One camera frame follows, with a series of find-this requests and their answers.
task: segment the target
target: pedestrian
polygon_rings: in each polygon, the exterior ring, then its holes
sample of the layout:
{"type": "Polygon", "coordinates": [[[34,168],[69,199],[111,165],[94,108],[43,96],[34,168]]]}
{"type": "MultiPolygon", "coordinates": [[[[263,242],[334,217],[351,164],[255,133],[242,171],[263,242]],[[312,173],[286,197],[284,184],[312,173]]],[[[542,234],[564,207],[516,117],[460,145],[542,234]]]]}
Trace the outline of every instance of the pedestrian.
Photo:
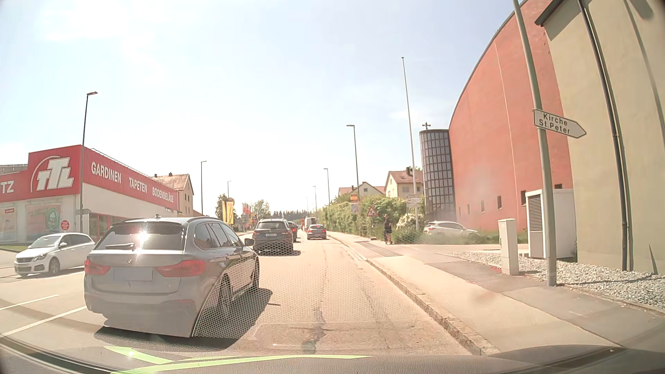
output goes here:
{"type": "Polygon", "coordinates": [[[392,239],[390,238],[390,235],[392,234],[392,222],[390,221],[390,217],[388,217],[387,214],[383,215],[383,235],[386,240],[386,244],[392,245],[392,239]]]}

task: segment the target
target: house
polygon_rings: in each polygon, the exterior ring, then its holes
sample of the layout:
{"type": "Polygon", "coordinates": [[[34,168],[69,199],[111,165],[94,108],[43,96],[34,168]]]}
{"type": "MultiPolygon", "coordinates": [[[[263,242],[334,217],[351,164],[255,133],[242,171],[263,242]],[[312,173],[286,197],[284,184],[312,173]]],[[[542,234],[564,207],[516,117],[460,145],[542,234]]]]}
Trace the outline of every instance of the house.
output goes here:
{"type": "Polygon", "coordinates": [[[194,214],[194,205],[192,203],[194,189],[192,188],[192,180],[190,180],[189,174],[168,173],[168,175],[164,176],[157,176],[157,174],[155,174],[153,179],[178,191],[179,217],[196,217],[194,214]]]}
{"type": "MultiPolygon", "coordinates": [[[[380,187],[374,187],[373,185],[363,182],[360,184],[360,198],[363,196],[378,196],[378,195],[385,195],[384,192],[385,188],[380,186],[380,187]]],[[[338,190],[339,195],[344,195],[344,194],[356,194],[358,193],[358,188],[355,186],[351,187],[340,187],[338,190]]]]}
{"type": "MultiPolygon", "coordinates": [[[[416,170],[416,195],[423,196],[422,171],[416,170]]],[[[414,179],[411,169],[388,172],[384,187],[386,196],[406,199],[406,195],[414,193],[414,179]]]]}

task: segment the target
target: dark suv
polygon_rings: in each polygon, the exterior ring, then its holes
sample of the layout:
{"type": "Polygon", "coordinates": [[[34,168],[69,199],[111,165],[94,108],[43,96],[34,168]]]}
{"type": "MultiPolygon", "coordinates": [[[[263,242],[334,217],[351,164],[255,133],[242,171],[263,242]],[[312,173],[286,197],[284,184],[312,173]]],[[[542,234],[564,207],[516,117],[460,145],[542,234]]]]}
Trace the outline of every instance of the dark suv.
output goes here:
{"type": "Polygon", "coordinates": [[[286,220],[273,218],[260,220],[252,233],[254,251],[293,253],[293,231],[286,220]]]}
{"type": "Polygon", "coordinates": [[[293,233],[293,242],[295,243],[295,241],[298,240],[298,225],[289,221],[289,227],[291,229],[291,233],[293,233]]]}

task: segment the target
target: red storefront sign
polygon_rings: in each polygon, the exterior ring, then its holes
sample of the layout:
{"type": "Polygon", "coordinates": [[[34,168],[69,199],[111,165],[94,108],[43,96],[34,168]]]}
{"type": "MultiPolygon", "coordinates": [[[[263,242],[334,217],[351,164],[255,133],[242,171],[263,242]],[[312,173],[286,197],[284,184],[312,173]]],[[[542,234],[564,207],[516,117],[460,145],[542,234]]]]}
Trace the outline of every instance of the red storefront sign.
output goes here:
{"type": "MultiPolygon", "coordinates": [[[[0,175],[0,202],[78,194],[80,151],[76,145],[30,153],[27,170],[0,175]]],[[[178,210],[177,191],[87,148],[83,181],[178,210]]]]}

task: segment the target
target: gravel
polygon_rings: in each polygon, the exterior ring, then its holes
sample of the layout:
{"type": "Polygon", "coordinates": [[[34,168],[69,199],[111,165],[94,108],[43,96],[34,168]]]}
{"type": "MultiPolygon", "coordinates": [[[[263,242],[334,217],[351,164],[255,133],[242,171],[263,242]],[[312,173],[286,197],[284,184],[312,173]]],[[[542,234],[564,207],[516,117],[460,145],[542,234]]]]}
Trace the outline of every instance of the gravel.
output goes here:
{"type": "MultiPolygon", "coordinates": [[[[458,252],[454,256],[492,266],[501,266],[501,256],[483,252],[458,252]]],[[[519,269],[545,279],[547,262],[520,257],[519,269]]],[[[557,283],[574,285],[623,300],[637,301],[665,309],[665,276],[651,273],[622,272],[604,266],[557,261],[557,283]]]]}

